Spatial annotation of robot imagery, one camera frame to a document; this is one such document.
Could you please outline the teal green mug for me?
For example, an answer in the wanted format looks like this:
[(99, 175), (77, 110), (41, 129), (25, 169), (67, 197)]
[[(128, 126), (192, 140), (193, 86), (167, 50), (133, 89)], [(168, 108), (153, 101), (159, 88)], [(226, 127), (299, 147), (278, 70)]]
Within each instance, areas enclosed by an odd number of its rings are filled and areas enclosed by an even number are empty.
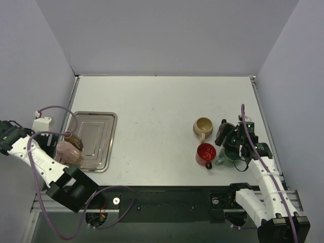
[(225, 167), (234, 168), (244, 164), (244, 161), (239, 157), (238, 152), (231, 148), (222, 148), (218, 159), (215, 161), (216, 165), (223, 165)]

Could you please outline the red mug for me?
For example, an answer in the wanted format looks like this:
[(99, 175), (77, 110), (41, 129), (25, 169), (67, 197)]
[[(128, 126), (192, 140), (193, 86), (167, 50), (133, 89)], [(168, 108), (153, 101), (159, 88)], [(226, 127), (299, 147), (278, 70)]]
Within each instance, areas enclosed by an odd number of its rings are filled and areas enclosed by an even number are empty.
[(212, 169), (212, 161), (215, 159), (217, 151), (210, 143), (202, 143), (196, 150), (195, 160), (207, 170)]

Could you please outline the pink mug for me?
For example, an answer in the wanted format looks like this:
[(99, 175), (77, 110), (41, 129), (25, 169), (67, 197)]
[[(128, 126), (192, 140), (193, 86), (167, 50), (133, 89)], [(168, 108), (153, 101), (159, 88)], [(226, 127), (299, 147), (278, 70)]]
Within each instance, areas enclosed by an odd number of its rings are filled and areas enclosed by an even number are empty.
[(80, 151), (71, 143), (61, 141), (56, 146), (55, 161), (62, 164), (74, 164), (81, 159)]

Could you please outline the brown striped mug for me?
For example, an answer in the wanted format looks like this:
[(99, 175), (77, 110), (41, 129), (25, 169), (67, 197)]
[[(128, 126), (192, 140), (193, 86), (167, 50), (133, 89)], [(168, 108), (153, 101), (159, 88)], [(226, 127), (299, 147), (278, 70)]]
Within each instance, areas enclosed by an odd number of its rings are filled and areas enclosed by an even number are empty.
[(68, 131), (64, 134), (63, 138), (64, 141), (71, 143), (79, 151), (83, 151), (83, 142), (75, 133)]

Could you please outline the cream mug with blue drips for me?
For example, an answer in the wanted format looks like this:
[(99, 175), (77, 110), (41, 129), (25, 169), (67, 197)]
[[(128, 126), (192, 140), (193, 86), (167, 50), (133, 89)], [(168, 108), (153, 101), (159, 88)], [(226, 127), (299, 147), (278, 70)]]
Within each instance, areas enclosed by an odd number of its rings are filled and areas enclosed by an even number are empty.
[(193, 124), (193, 132), (199, 138), (200, 143), (204, 143), (205, 139), (213, 132), (213, 123), (206, 117), (201, 117)]

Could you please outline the lavender mug with black handle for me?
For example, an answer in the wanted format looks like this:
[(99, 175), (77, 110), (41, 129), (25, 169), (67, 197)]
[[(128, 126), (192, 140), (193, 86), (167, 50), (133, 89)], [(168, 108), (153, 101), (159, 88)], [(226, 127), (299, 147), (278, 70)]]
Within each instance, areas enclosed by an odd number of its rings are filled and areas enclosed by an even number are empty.
[(232, 130), (234, 125), (229, 123), (226, 119), (222, 119), (221, 124), (217, 131), (217, 137), (219, 136), (227, 136), (227, 134)]

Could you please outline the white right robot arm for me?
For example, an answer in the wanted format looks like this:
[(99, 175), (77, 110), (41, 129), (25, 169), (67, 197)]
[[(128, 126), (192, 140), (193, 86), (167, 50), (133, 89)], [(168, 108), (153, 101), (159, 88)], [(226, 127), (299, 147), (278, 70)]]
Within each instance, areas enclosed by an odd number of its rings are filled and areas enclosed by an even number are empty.
[(262, 200), (248, 183), (232, 183), (226, 201), (232, 207), (241, 206), (253, 220), (259, 242), (305, 242), (310, 222), (291, 203), (270, 147), (259, 142), (254, 122), (240, 121), (235, 126), (223, 119), (215, 144), (222, 147), (219, 163), (243, 161), (258, 183)]

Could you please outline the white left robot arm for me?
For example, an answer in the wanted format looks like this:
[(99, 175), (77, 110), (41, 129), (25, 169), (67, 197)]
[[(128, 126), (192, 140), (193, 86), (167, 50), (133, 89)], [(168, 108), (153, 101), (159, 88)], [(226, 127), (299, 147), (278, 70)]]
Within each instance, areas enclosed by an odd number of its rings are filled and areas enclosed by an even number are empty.
[(27, 147), (30, 134), (19, 124), (1, 121), (1, 153), (14, 156), (29, 166), (34, 166), (48, 186), (46, 194), (54, 201), (77, 213), (85, 203), (99, 208), (104, 195), (98, 185), (75, 166), (67, 167), (46, 154), (36, 140)]

